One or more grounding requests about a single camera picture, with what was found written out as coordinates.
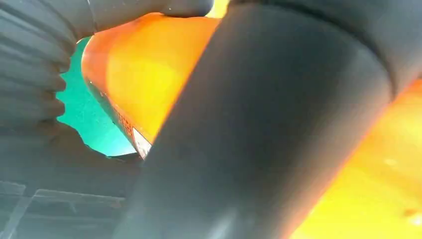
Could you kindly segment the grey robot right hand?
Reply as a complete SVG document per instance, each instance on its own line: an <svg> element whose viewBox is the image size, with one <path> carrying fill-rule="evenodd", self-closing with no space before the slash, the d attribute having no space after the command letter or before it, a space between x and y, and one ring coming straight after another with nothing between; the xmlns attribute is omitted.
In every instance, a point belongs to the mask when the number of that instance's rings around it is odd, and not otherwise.
<svg viewBox="0 0 422 239"><path fill-rule="evenodd" d="M211 0L3 0L0 179L123 198L105 239L284 239L388 103L422 72L419 0L232 0L144 163L108 158L57 117L77 41Z"/></svg>

